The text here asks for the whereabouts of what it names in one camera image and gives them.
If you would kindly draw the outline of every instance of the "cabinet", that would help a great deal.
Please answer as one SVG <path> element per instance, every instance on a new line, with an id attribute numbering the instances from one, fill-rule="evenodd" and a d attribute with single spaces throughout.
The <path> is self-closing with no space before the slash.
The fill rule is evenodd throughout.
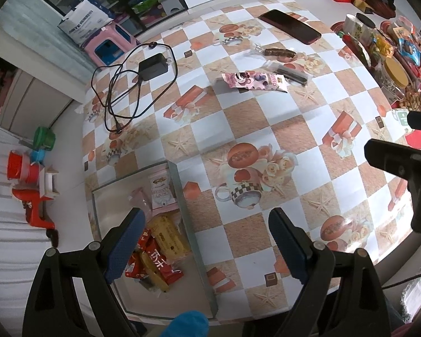
<path id="1" fill-rule="evenodd" d="M 17 70 L 0 111 L 0 126 L 32 139 L 39 126 L 49 127 L 71 99 L 30 74 Z"/>

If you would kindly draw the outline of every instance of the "jar lid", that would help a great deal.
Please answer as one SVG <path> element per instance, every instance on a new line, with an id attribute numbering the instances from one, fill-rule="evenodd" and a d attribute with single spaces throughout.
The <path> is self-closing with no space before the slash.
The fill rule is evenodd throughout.
<path id="1" fill-rule="evenodd" d="M 409 79 L 407 78 L 405 70 L 396 59 L 385 58 L 383 65 L 397 87 L 405 88 L 409 85 Z"/>
<path id="2" fill-rule="evenodd" d="M 376 24 L 368 16 L 365 16 L 362 13 L 358 12 L 356 14 L 356 18 L 360 20 L 363 24 L 368 26 L 368 28 L 376 29 Z"/>

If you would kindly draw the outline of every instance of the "black charging cable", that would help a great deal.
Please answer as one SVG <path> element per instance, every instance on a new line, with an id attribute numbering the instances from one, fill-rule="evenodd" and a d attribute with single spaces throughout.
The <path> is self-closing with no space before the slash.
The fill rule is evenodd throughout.
<path id="1" fill-rule="evenodd" d="M 394 284 L 391 284 L 391 285 L 384 286 L 384 287 L 382 287 L 382 290 L 386 290 L 386 289 L 389 289 L 389 288 L 394 288 L 395 286 L 398 286 L 398 285 L 402 285 L 402 284 L 408 283 L 409 281 L 412 281 L 412 280 L 418 279 L 418 278 L 420 278 L 420 277 L 421 277 L 421 273 L 420 273 L 420 274 L 417 274 L 417 275 L 415 275 L 415 276 L 409 277 L 408 279 L 401 280 L 401 281 L 399 281 L 399 282 L 397 282 L 397 283 L 394 283 Z"/>
<path id="2" fill-rule="evenodd" d="M 139 108 L 139 103 L 140 103 L 140 90 L 142 87 L 142 79 L 140 78 L 139 72 L 133 70 L 133 69 L 123 69 L 123 65 L 126 63 L 126 61 L 128 60 L 129 57 L 131 57 L 131 55 L 140 47 L 146 47 L 148 46 L 149 49 L 153 49 L 157 46 L 161 46 L 161 47 L 166 47 L 169 49 L 171 57 L 173 59 L 173 65 L 174 65 L 174 69 L 175 69 L 175 77 L 173 78 L 172 82 L 170 82 L 170 84 L 151 102 L 150 105 L 148 105 L 145 110 L 143 110 L 140 114 L 137 114 L 137 110 Z M 115 71 L 115 73 L 112 75 L 111 79 L 109 80 L 109 87 L 108 87 L 108 93 L 106 95 L 106 100 L 104 101 L 104 103 L 101 101 L 100 96 L 98 95 L 96 89 L 94 88 L 93 85 L 93 81 L 94 81 L 94 77 L 95 74 L 97 73 L 97 71 L 99 69 L 103 69 L 103 68 L 114 68 L 114 67 L 118 67 L 117 70 Z M 116 82 L 118 81 L 119 77 L 122 76 L 123 74 L 127 73 L 127 72 L 131 72 L 131 73 L 135 73 L 137 74 L 137 82 L 131 86 L 128 90 L 126 90 L 125 92 L 123 92 L 122 94 L 120 94 L 117 98 L 112 99 L 112 91 L 114 88 L 114 85 L 116 84 Z M 178 65 L 176 63 L 176 58 L 175 58 L 175 54 L 173 53 L 172 48 L 167 45 L 167 44 L 162 44 L 162 43 L 157 43 L 157 42 L 151 42 L 151 43 L 142 43 L 139 44 L 136 48 L 134 48 L 128 55 L 127 57 L 123 60 L 122 63 L 116 64 L 116 65 L 109 65 L 109 66 L 100 66 L 97 67 L 94 71 L 94 73 L 92 74 L 92 78 L 91 78 L 91 88 L 93 90 L 93 92 L 95 93 L 95 96 L 98 98 L 98 100 L 100 101 L 100 104 L 102 107 L 104 107 L 104 127 L 106 128 L 107 131 L 112 132 L 112 133 L 121 133 L 123 129 L 125 129 L 134 119 L 141 117 L 143 114 L 145 114 L 148 109 L 150 107 L 152 107 L 154 105 L 154 103 L 174 84 L 174 82 L 176 81 L 176 79 L 178 78 Z M 123 96 L 125 96 L 126 94 L 128 94 L 129 92 L 131 92 L 136 86 L 138 86 L 138 90 L 139 92 L 137 93 L 137 102 L 136 102 L 136 108 L 134 109 L 134 112 L 131 116 L 125 116 L 125 115 L 117 115 L 114 113 L 114 109 L 113 109 L 113 104 L 115 102 L 117 102 L 118 100 L 120 100 Z M 114 121 L 115 121 L 115 129 L 111 129 L 108 128 L 108 124 L 107 124 L 107 113 L 109 113 Z M 118 118 L 120 118 L 120 120 L 122 119 L 127 119 L 128 122 L 125 124 L 122 124 Z"/>

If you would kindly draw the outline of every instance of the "white shopping bag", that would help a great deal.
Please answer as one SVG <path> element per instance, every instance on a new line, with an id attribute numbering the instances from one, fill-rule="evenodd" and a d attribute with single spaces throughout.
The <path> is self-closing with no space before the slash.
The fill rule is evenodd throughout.
<path id="1" fill-rule="evenodd" d="M 110 23 L 112 18 L 89 0 L 83 0 L 69 11 L 58 27 L 78 45 L 83 44 L 93 33 Z"/>

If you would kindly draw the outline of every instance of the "blue container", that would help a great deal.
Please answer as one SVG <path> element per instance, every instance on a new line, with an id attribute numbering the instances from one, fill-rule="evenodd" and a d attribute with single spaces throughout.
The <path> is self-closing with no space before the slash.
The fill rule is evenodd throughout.
<path id="1" fill-rule="evenodd" d="M 29 155 L 29 159 L 31 160 L 31 163 L 39 162 L 42 163 L 45 157 L 45 149 L 39 149 L 38 151 L 31 151 L 31 154 Z"/>

